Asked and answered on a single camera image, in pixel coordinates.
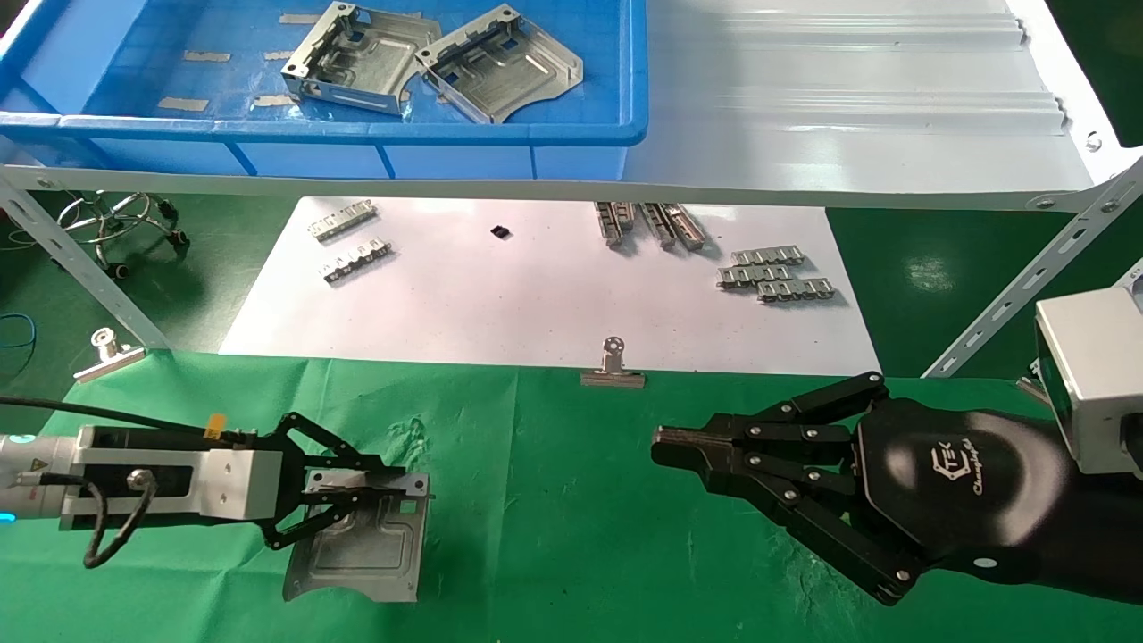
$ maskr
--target black cable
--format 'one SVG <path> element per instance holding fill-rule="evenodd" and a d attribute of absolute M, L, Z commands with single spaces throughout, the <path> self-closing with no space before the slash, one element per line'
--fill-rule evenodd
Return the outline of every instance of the black cable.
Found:
<path fill-rule="evenodd" d="M 151 500 L 159 489 L 159 485 L 153 480 L 147 484 L 146 489 L 143 490 L 143 496 L 139 498 L 138 504 L 135 505 L 135 509 L 127 517 L 127 522 L 123 523 L 123 527 L 119 528 L 107 548 L 99 552 L 99 545 L 103 544 L 103 535 L 107 530 L 107 498 L 103 495 L 103 490 L 85 477 L 65 474 L 43 474 L 40 477 L 40 484 L 83 487 L 91 495 L 91 498 L 95 499 L 95 532 L 91 533 L 91 540 L 88 542 L 87 552 L 83 554 L 83 566 L 89 570 L 94 570 L 106 563 L 123 548 L 123 545 L 127 545 L 127 540 L 130 539 L 131 535 L 135 533 L 135 528 L 143 521 L 143 515 L 146 514 L 147 508 L 151 506 Z"/>
<path fill-rule="evenodd" d="M 202 427 L 192 427 L 191 425 L 168 423 L 167 420 L 157 420 L 154 418 L 146 418 L 144 416 L 122 413 L 120 411 L 112 411 L 110 409 L 99 409 L 98 407 L 87 407 L 85 404 L 71 404 L 69 402 L 56 402 L 54 400 L 19 397 L 15 395 L 0 395 L 0 404 L 5 404 L 8 407 L 31 407 L 33 409 L 49 409 L 51 411 L 65 411 L 67 413 L 79 413 L 82 416 L 91 416 L 94 418 L 104 418 L 106 420 L 130 423 L 133 425 L 138 425 L 141 427 L 151 427 L 153 429 L 160 429 L 163 432 L 171 432 L 176 434 L 190 434 L 199 437 L 202 437 L 205 431 Z"/>

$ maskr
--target sheet metal part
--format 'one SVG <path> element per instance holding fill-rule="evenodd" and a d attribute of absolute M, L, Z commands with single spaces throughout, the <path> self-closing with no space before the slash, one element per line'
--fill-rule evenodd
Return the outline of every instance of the sheet metal part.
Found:
<path fill-rule="evenodd" d="M 706 233 L 698 226 L 698 223 L 690 216 L 687 208 L 679 203 L 660 203 L 666 218 L 674 226 L 674 232 L 682 246 L 690 251 L 702 249 L 706 243 Z"/>
<path fill-rule="evenodd" d="M 381 477 L 363 472 L 314 471 L 306 492 L 323 489 L 390 490 L 317 536 L 294 545 L 282 586 L 291 601 L 306 592 L 344 587 L 377 603 L 411 603 L 421 582 L 421 556 L 429 513 L 429 476 Z M 314 506 L 306 517 L 322 512 Z"/>
<path fill-rule="evenodd" d="M 599 233 L 604 235 L 607 247 L 614 248 L 623 242 L 623 226 L 615 214 L 614 203 L 596 201 L 596 216 L 599 218 Z"/>
<path fill-rule="evenodd" d="M 509 5 L 421 48 L 425 79 L 474 122 L 504 122 L 525 105 L 583 82 L 583 61 Z"/>
<path fill-rule="evenodd" d="M 385 256 L 389 254 L 390 249 L 392 249 L 391 243 L 382 241 L 378 238 L 373 238 L 347 252 L 337 256 L 330 263 L 322 264 L 318 272 L 321 274 L 322 279 L 333 283 L 342 276 L 345 276 L 355 270 L 360 270 L 362 266 Z"/>
<path fill-rule="evenodd" d="M 663 210 L 663 206 L 660 203 L 640 203 L 639 208 L 644 211 L 647 226 L 650 227 L 652 233 L 658 239 L 658 244 L 664 249 L 674 246 L 677 234 L 674 233 L 674 227 L 671 226 L 670 218 L 668 218 L 666 212 Z"/>
<path fill-rule="evenodd" d="M 299 98 L 400 115 L 405 86 L 421 72 L 414 51 L 440 35 L 437 21 L 334 2 L 281 74 Z"/>
<path fill-rule="evenodd" d="M 823 299 L 832 297 L 836 292 L 833 283 L 824 278 L 760 281 L 758 283 L 758 300 L 762 303 Z"/>
<path fill-rule="evenodd" d="M 800 265 L 806 260 L 798 246 L 775 246 L 772 248 L 758 248 L 753 250 L 738 250 L 730 252 L 730 258 L 735 265 L 768 265 L 784 263 L 786 265 Z"/>
<path fill-rule="evenodd" d="M 322 216 L 320 219 L 311 223 L 306 230 L 310 231 L 310 234 L 313 235 L 314 239 L 325 241 L 326 239 L 329 239 L 339 232 L 344 232 L 345 230 L 373 218 L 376 215 L 377 207 L 373 204 L 373 200 L 363 199 L 333 214 Z"/>
<path fill-rule="evenodd" d="M 767 281 L 788 281 L 793 279 L 785 265 L 734 265 L 718 268 L 716 284 L 724 289 L 749 288 Z"/>
<path fill-rule="evenodd" d="M 584 387 L 617 387 L 641 389 L 647 378 L 641 373 L 623 370 L 624 344 L 621 338 L 610 337 L 604 340 L 604 364 L 598 371 L 580 373 L 580 385 Z"/>

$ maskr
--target green floor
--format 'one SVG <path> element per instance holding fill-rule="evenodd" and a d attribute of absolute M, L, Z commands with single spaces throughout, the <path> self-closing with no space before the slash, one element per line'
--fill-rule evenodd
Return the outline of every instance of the green floor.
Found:
<path fill-rule="evenodd" d="M 1073 51 L 1085 66 L 1126 145 L 1143 144 L 1143 119 L 1132 110 L 1143 98 L 1143 8 L 1127 1 L 1050 1 Z M 59 194 L 41 195 L 58 206 Z M 135 271 L 123 289 L 179 347 L 217 349 L 295 200 L 277 196 L 173 195 L 192 246 L 178 259 L 155 234 L 139 232 L 118 246 Z M 887 375 L 918 376 L 1069 219 L 1066 214 L 841 210 L 830 211 L 838 243 L 866 325 Z M 0 220 L 0 249 L 10 231 Z M 1143 206 L 1127 210 L 1111 230 L 1053 281 L 1044 296 L 1104 287 L 1143 251 Z M 39 248 L 0 251 L 0 312 L 35 319 L 39 340 L 0 351 L 0 391 L 59 399 L 71 376 L 90 364 L 90 333 L 111 319 Z M 1031 306 L 961 371 L 1013 378 L 1033 357 Z M 24 330 L 0 323 L 0 344 Z M 43 416 L 5 410 L 0 433 L 27 433 Z"/>

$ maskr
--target white shelf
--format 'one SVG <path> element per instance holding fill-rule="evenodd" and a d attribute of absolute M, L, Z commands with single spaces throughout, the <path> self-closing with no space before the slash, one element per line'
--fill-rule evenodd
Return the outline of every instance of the white shelf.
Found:
<path fill-rule="evenodd" d="M 621 182 L 7 175 L 25 188 L 977 209 L 1087 190 L 1055 199 L 1076 211 L 1138 158 L 1119 146 L 1042 0 L 649 0 L 647 10 L 650 127 Z"/>

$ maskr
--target metal tray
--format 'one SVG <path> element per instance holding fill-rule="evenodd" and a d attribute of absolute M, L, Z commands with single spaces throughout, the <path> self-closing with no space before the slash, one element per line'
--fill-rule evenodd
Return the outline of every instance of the metal tray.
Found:
<path fill-rule="evenodd" d="M 504 120 L 525 105 L 583 82 L 583 61 L 509 5 L 416 53 L 425 79 L 475 122 Z"/>
<path fill-rule="evenodd" d="M 282 67 L 290 94 L 401 114 L 405 86 L 421 70 L 414 51 L 441 35 L 440 23 L 334 2 Z"/>

